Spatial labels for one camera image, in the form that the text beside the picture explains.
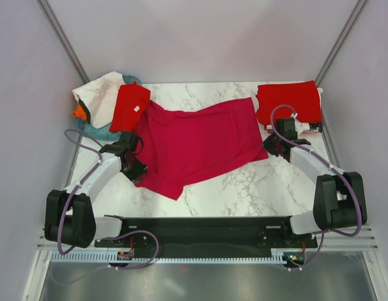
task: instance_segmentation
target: crimson fabric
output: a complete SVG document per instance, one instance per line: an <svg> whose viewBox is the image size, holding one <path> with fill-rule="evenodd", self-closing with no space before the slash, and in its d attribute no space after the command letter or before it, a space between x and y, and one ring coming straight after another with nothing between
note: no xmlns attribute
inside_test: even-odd
<svg viewBox="0 0 388 301"><path fill-rule="evenodd" d="M135 132L144 140L137 157L148 165L137 186L175 200L185 185L268 157L251 98L197 112L167 111L151 102Z"/></svg>
<svg viewBox="0 0 388 301"><path fill-rule="evenodd" d="M277 85L260 85L256 98L259 101L259 109L256 118L260 124L270 124L271 111L278 105L291 105L298 113L300 122L322 122L320 99L315 82L288 83ZM274 122L277 118L291 116L289 108L280 108L276 111Z"/></svg>
<svg viewBox="0 0 388 301"><path fill-rule="evenodd" d="M134 130L149 102L150 91L137 85L137 82L120 86L109 131L116 133Z"/></svg>

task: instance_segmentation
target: table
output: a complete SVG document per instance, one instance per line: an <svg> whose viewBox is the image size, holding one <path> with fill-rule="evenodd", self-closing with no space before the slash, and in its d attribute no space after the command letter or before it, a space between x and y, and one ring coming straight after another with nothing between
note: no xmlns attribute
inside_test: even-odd
<svg viewBox="0 0 388 301"><path fill-rule="evenodd" d="M166 83L144 87L152 92L151 99L167 110L196 111L246 97L253 99L257 109L258 85L267 83ZM265 140L268 134L262 125L260 132ZM321 134L301 134L300 138L310 141L315 150L327 158ZM82 138L81 142L98 148L89 139ZM79 149L71 181L79 180L95 158L94 153ZM118 173L98 195L93 210L95 216L125 217L287 216L311 210L314 194L314 183L299 168L281 157L270 156L188 185L177 201L146 188L137 188Z"/></svg>

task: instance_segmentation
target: folded red cloth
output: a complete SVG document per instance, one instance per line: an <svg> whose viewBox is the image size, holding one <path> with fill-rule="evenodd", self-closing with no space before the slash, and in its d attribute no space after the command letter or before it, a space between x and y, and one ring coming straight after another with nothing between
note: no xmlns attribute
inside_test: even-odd
<svg viewBox="0 0 388 301"><path fill-rule="evenodd" d="M149 103L150 90L137 85L137 82L120 86L109 131L116 133L134 130Z"/></svg>
<svg viewBox="0 0 388 301"><path fill-rule="evenodd" d="M322 122L318 88L313 80L305 83L260 85L256 98L259 101L256 118L265 128L270 124L271 111L284 104L291 105L296 110L300 122ZM274 122L277 118L290 117L291 113L289 108L277 110Z"/></svg>
<svg viewBox="0 0 388 301"><path fill-rule="evenodd" d="M268 157L250 98L197 112L167 111L151 102L135 132L145 144L137 157L148 165L137 186L171 199L185 185Z"/></svg>

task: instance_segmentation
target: gray wall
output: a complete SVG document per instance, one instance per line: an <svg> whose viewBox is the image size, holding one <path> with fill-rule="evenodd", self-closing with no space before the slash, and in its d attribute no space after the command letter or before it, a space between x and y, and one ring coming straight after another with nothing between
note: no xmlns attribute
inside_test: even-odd
<svg viewBox="0 0 388 301"><path fill-rule="evenodd" d="M20 300L81 81L34 0L0 0L0 301Z"/></svg>
<svg viewBox="0 0 388 301"><path fill-rule="evenodd" d="M320 86L340 160L364 178L388 270L388 0L367 3Z"/></svg>
<svg viewBox="0 0 388 301"><path fill-rule="evenodd" d="M356 0L48 0L90 79L312 80Z"/></svg>

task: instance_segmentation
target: orange cloth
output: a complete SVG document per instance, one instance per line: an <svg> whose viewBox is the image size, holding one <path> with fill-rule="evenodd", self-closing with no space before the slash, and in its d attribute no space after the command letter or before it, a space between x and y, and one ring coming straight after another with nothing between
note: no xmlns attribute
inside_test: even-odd
<svg viewBox="0 0 388 301"><path fill-rule="evenodd" d="M81 118L82 120L85 120L85 121L88 120L87 113L85 113L85 111L83 110L83 108L81 107L80 104L78 104L78 105L76 106L76 109L75 109L75 111L73 112L73 116L74 116L74 117Z"/></svg>

